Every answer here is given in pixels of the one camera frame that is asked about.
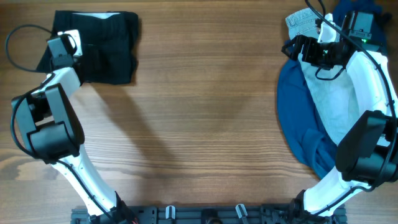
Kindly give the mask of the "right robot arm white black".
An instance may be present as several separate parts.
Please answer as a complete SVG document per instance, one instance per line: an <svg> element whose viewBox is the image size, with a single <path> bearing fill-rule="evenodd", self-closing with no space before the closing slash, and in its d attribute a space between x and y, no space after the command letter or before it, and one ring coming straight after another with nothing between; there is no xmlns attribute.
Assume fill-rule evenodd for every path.
<svg viewBox="0 0 398 224"><path fill-rule="evenodd" d="M352 196L397 180L396 94L389 84L387 57L368 50L364 40L343 36L322 42L298 35L282 46L292 60L302 54L318 68L340 65L354 82L363 113L338 145L335 166L317 185L302 192L303 221L330 217Z"/></svg>

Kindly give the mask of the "black shorts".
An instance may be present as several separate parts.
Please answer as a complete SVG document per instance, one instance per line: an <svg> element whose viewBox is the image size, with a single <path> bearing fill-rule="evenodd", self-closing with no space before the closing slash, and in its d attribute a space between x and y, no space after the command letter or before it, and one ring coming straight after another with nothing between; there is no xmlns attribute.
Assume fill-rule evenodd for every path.
<svg viewBox="0 0 398 224"><path fill-rule="evenodd" d="M77 30L82 56L76 73L82 83L128 84L137 67L132 50L139 36L134 12L56 11L52 36Z"/></svg>

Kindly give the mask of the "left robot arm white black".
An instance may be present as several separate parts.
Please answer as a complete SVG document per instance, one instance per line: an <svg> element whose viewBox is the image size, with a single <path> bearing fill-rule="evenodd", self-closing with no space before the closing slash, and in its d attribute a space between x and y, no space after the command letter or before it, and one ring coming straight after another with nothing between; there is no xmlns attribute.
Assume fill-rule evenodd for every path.
<svg viewBox="0 0 398 224"><path fill-rule="evenodd" d="M69 97L81 86L71 67L50 72L36 88L12 99L10 129L20 150L58 170L84 201L88 223L137 223L134 212L99 175Z"/></svg>

